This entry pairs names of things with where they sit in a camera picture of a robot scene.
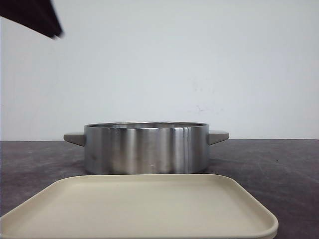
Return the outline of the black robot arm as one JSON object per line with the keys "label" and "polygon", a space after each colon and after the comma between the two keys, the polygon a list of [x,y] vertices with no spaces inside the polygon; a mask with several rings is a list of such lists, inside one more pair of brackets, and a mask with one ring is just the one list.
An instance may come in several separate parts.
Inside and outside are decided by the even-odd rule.
{"label": "black robot arm", "polygon": [[2,0],[0,15],[51,39],[63,35],[50,0]]}

